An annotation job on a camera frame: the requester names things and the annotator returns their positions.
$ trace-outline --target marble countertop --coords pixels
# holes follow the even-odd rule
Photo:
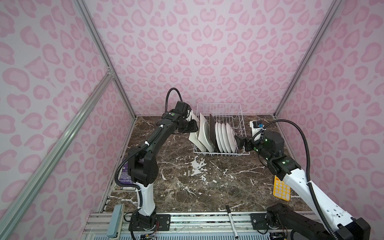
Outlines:
[[[273,120],[270,115],[244,116],[247,136],[251,135],[250,120]],[[139,117],[128,147],[140,144],[156,127],[160,117]],[[268,130],[278,131],[276,125]],[[154,200],[157,212],[220,211],[230,205],[233,211],[265,211],[278,202],[295,211],[309,207],[295,193],[291,200],[278,199],[272,194],[274,176],[250,155],[203,155],[193,152],[189,134],[171,135],[157,155],[159,175],[154,182]],[[136,209],[134,192],[112,192],[106,211],[124,203],[126,212]]]

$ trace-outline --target dish rack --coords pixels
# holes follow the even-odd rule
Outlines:
[[[200,114],[203,114],[209,123],[209,114],[212,114],[216,122],[224,123],[231,126],[235,134],[246,137],[245,125],[243,119],[243,112],[240,103],[197,103],[196,116],[200,120]],[[224,153],[224,152],[201,152],[198,147],[193,144],[193,152],[197,154],[216,154],[216,155],[249,155],[249,152],[245,152],[244,148],[237,149],[236,153]]]

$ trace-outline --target light blue grate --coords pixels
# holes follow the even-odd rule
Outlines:
[[[94,240],[109,240],[106,235],[97,234]],[[122,234],[120,240],[132,240],[130,234]],[[157,240],[236,240],[232,233],[159,233]],[[238,240],[270,240],[259,233],[239,233]]]

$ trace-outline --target calculator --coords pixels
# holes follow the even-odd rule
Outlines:
[[[275,176],[275,183],[273,185],[273,195],[277,198],[289,201],[291,198],[291,188],[283,181]]]

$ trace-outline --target dish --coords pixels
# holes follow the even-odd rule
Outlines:
[[[209,124],[203,114],[200,113],[200,132],[197,139],[207,148],[209,152],[214,152],[214,144],[209,139]]]
[[[231,145],[229,144],[228,135],[227,135],[227,126],[226,124],[221,125],[221,132],[223,133],[223,140],[225,148],[227,149],[228,153],[232,153]]]
[[[231,146],[231,150],[233,153],[235,153],[237,148],[237,144],[235,140],[235,132],[233,131],[229,123],[227,123],[227,135],[228,135],[229,145]]]
[[[217,147],[218,147],[218,150],[219,152],[223,152],[223,147],[221,146],[221,142],[220,142],[220,137],[218,135],[218,125],[220,123],[215,123],[215,136],[216,136],[216,140],[217,140]]]
[[[196,117],[196,115],[193,113],[193,111],[190,112],[187,121],[190,121],[191,119],[196,120],[197,125],[200,125],[199,119]],[[201,152],[206,152],[207,149],[205,146],[197,139],[197,136],[199,135],[199,130],[197,132],[191,132],[189,134],[188,140],[191,141]]]
[[[212,114],[209,114],[209,139],[214,144],[214,150],[218,152],[218,145],[215,137],[215,119]]]
[[[227,149],[225,148],[225,145],[224,145],[224,139],[223,139],[223,131],[222,131],[222,127],[221,127],[221,123],[218,122],[218,125],[217,125],[217,130],[218,130],[218,137],[219,137],[219,140],[220,140],[220,144],[221,144],[221,147],[223,149],[223,152],[227,153]]]

